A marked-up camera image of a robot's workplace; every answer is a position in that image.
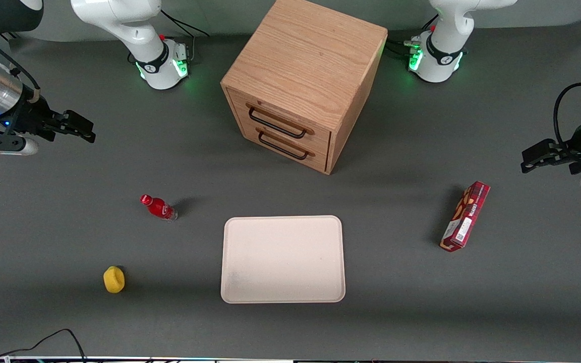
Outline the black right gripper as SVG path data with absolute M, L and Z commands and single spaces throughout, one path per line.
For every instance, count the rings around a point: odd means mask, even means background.
M 15 134 L 31 134 L 53 142 L 57 133 L 79 137 L 88 143 L 95 142 L 94 124 L 73 110 L 65 111 L 65 122 L 60 113 L 51 110 L 44 97 L 30 103 L 21 99 L 10 110 L 10 122 Z

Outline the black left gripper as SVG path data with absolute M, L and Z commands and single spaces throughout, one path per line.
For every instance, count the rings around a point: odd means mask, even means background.
M 572 175 L 581 173 L 581 126 L 575 129 L 569 140 L 564 140 L 560 135 L 558 115 L 553 115 L 553 128 L 558 144 L 555 140 L 541 140 L 533 146 L 521 152 L 521 172 L 528 174 L 535 168 L 547 165 L 554 166 L 558 158 L 558 148 L 560 145 L 561 161 L 569 163 L 569 171 Z

